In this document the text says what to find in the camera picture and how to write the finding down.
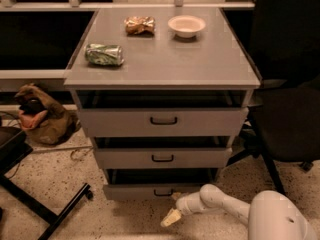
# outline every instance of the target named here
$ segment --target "white bowl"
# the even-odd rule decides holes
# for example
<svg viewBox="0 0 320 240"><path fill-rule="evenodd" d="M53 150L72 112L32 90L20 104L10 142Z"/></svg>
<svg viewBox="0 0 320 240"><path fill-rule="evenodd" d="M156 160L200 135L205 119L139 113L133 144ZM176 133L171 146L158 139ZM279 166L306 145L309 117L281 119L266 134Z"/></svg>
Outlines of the white bowl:
<svg viewBox="0 0 320 240"><path fill-rule="evenodd" d="M168 26L174 30L176 35L183 38L190 38L203 30L206 23L203 19L198 17L181 15L171 18L168 21Z"/></svg>

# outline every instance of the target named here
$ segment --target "speckled floor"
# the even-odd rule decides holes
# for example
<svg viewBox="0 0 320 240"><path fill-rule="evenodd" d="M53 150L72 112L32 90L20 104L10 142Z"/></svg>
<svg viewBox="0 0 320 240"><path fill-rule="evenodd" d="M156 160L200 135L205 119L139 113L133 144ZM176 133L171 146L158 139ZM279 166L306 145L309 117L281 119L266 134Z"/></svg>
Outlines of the speckled floor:
<svg viewBox="0 0 320 240"><path fill-rule="evenodd" d="M107 200L102 191L104 176L96 165L92 150L86 148L90 142L81 130L67 143L54 148L32 145L34 153L22 161L12 178L18 186L57 214L83 183L89 183L94 193L92 201L81 199L50 239L247 239L247 229L224 212L184 217L171 227L162 228L160 222L174 201ZM302 172L296 164L278 166L289 198L301 209L320 238L320 163L316 163L309 173ZM216 185L227 194L247 202L256 193L273 188L262 160L251 157L222 170ZM2 187L0 206L4 209L0 223L2 240L38 239L47 227L46 222Z"/></svg>

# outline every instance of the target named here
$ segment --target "cabinet top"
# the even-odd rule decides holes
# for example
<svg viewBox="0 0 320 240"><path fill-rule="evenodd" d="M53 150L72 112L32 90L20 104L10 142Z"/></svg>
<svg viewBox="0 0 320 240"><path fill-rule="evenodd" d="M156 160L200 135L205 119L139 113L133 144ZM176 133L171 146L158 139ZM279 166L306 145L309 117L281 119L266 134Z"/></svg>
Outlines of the cabinet top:
<svg viewBox="0 0 320 240"><path fill-rule="evenodd" d="M206 28L182 39L168 27L170 18L193 15ZM155 18L154 36L127 35L129 16ZM97 66L85 59L90 43L120 45L120 67ZM68 70L67 88L216 88L253 89L259 80L219 8L149 7L100 9Z"/></svg>

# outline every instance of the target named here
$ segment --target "black metal frame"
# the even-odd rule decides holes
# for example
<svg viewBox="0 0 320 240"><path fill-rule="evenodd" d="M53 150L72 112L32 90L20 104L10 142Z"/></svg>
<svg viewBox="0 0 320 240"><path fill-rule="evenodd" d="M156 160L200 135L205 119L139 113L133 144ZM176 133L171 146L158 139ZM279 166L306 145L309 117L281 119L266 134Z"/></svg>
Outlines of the black metal frame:
<svg viewBox="0 0 320 240"><path fill-rule="evenodd" d="M252 155L254 158L257 158L259 155L261 155L271 176L271 179L275 185L276 190L279 193L286 195L276 165L273 159L268 155L267 151L264 149L263 145L260 143L259 137L257 137L256 133L254 132L254 127L250 127L244 124L239 136L245 141L245 149L237 153L236 155L232 156L229 159L227 166L232 165L250 155Z"/></svg>
<svg viewBox="0 0 320 240"><path fill-rule="evenodd" d="M80 199L85 195L88 199L93 197L90 191L90 186L85 183L83 187L78 191L78 193L72 198L72 200L65 206L65 208L60 212L59 215L53 213L50 209L41 204L38 200L30 196L24 190L16 186L5 174L23 160L27 155L29 155L33 149L26 143L21 143L19 147L15 148L12 153L15 159L6 166L1 166L0 168L0 185L2 185L11 195L16 197L20 202L26 205L30 210L40 216L43 220L49 223L49 227L45 232L39 237L39 240L48 239L53 232L58 228L62 221L68 216Z"/></svg>

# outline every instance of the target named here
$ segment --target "open drawer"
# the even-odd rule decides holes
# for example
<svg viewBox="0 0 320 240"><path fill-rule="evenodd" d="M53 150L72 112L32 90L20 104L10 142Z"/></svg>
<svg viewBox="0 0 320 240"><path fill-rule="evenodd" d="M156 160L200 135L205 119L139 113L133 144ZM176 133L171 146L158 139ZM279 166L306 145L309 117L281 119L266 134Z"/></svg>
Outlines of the open drawer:
<svg viewBox="0 0 320 240"><path fill-rule="evenodd" d="M104 170L109 184L104 186L108 199L141 200L171 198L175 192L193 192L213 183L217 169L117 169Z"/></svg>
<svg viewBox="0 0 320 240"><path fill-rule="evenodd" d="M174 193L196 192L201 186L202 184L104 185L103 191L109 200L153 200L172 199Z"/></svg>

